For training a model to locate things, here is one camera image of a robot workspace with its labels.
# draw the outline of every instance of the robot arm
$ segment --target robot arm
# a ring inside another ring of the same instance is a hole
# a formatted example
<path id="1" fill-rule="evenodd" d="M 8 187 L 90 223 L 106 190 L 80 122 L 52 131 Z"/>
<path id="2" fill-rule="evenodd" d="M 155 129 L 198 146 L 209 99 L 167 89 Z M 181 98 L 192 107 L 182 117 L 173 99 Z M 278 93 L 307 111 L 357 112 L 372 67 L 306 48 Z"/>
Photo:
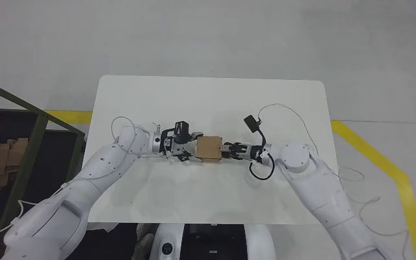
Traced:
<path id="1" fill-rule="evenodd" d="M 398 259 L 393 257 L 385 246 L 374 240 L 364 223 L 353 212 L 350 202 L 341 186 L 339 178 L 328 168 L 326 163 L 308 145 L 298 149 L 297 154 L 302 154 L 306 149 L 315 170 L 310 173 L 290 171 L 300 166 L 303 159 L 292 161 L 287 165 L 285 146 L 276 164 L 286 180 L 299 197 L 303 205 L 324 226 L 343 260 L 386 260 Z"/>
<path id="2" fill-rule="evenodd" d="M 62 190 L 14 220 L 4 237 L 3 259 L 67 258 L 85 235 L 93 204 L 147 153 L 148 144 L 144 130 L 123 127 L 117 142 L 97 151 Z"/>
<path id="3" fill-rule="evenodd" d="M 248 123 L 253 133 L 259 130 L 256 124 L 255 120 Z M 163 153 L 180 161 L 200 160 L 194 151 L 203 134 L 190 135 L 188 128 L 186 122 L 162 133 L 123 127 L 118 140 L 95 153 L 62 190 L 14 220 L 4 238 L 7 248 L 3 259 L 67 258 L 84 237 L 93 204 L 140 155 Z M 255 161 L 273 169 L 277 165 L 303 205 L 326 228 L 342 259 L 395 259 L 374 241 L 351 210 L 340 181 L 308 145 L 277 146 L 267 144 L 263 136 L 260 146 L 226 142 L 220 151 L 225 159 Z M 315 164 L 312 172 L 307 171 L 310 161 Z"/>

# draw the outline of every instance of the cardboard box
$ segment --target cardboard box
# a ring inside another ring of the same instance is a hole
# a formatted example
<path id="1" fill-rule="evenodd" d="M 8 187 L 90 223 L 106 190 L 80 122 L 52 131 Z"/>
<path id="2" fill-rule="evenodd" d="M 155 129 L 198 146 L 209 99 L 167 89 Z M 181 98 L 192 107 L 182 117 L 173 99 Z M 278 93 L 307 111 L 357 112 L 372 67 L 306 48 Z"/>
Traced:
<path id="1" fill-rule="evenodd" d="M 19 166 L 23 156 L 25 155 L 28 138 L 19 138 L 17 142 L 12 144 L 11 149 L 8 151 L 6 166 Z"/>
<path id="2" fill-rule="evenodd" d="M 204 163 L 217 163 L 221 160 L 222 138 L 219 136 L 200 136 L 196 141 L 195 156 Z"/>
<path id="3" fill-rule="evenodd" d="M 9 144 L 0 144 L 0 176 L 5 174 Z"/>

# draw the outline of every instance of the metal frame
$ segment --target metal frame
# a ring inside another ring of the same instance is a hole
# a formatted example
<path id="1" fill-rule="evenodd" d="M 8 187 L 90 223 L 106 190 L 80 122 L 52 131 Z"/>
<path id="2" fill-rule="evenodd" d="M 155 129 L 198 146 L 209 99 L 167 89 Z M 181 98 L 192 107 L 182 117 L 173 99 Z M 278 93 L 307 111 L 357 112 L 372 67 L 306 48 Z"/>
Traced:
<path id="1" fill-rule="evenodd" d="M 36 160 L 40 144 L 42 143 L 42 139 L 44 137 L 48 121 L 52 121 L 53 123 L 60 125 L 63 128 L 77 134 L 77 139 L 75 141 L 71 156 L 70 166 L 68 167 L 68 173 L 66 175 L 67 180 L 71 179 L 75 175 L 85 133 L 63 122 L 62 120 L 59 120 L 58 118 L 46 113 L 45 111 L 35 107 L 34 105 L 27 103 L 26 101 L 7 92 L 6 90 L 3 90 L 2 88 L 0 88 L 0 97 L 5 98 L 27 109 L 28 111 L 37 114 L 36 123 L 33 127 L 31 137 L 29 138 L 29 143 L 27 145 L 25 155 L 22 158 L 19 173 L 16 177 L 16 180 L 14 181 L 12 190 L 10 191 L 10 196 L 7 200 L 5 210 L 3 211 L 3 215 L 0 220 L 0 228 L 3 228 L 7 226 L 10 223 L 10 221 L 12 221 L 13 218 L 16 216 L 16 212 L 18 211 L 17 201 L 22 199 L 23 195 L 25 194 L 27 183 L 29 182 L 29 179 L 31 177 L 33 165 Z"/>

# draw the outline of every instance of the white tabletop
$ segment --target white tabletop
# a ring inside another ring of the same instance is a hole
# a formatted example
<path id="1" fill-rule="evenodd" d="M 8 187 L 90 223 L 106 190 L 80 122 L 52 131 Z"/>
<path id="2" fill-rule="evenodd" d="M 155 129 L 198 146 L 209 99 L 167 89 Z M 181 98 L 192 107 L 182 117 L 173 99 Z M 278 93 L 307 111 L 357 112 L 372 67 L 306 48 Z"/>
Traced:
<path id="1" fill-rule="evenodd" d="M 110 124 L 126 116 L 155 130 L 177 121 L 190 132 L 218 135 L 223 142 L 260 144 L 243 122 L 261 107 L 283 103 L 304 119 L 328 166 L 337 169 L 325 89 L 318 81 L 113 76 L 101 78 L 88 135 L 84 164 L 111 143 Z M 302 122 L 287 109 L 261 114 L 267 142 L 311 143 Z M 129 124 L 116 121 L 114 132 Z M 177 159 L 137 160 L 93 206 L 89 222 L 317 224 L 276 169 L 268 181 L 254 179 L 249 162 L 223 159 L 218 164 Z"/>

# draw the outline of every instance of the yellow tape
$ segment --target yellow tape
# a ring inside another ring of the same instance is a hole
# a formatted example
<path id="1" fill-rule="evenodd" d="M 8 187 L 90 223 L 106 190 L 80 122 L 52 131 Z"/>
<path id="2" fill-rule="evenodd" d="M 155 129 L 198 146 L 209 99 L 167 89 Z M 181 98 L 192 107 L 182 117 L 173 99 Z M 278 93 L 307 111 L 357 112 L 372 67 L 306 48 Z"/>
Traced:
<path id="1" fill-rule="evenodd" d="M 45 112 L 68 124 L 91 123 L 91 111 L 45 110 Z"/>
<path id="2" fill-rule="evenodd" d="M 398 195 L 402 202 L 404 217 L 408 225 L 413 254 L 416 259 L 416 200 L 411 188 L 410 178 L 389 159 L 374 149 L 368 142 L 359 137 L 343 122 L 332 120 L 332 131 L 344 138 L 351 146 L 356 148 L 368 160 L 385 172 L 396 183 Z"/>

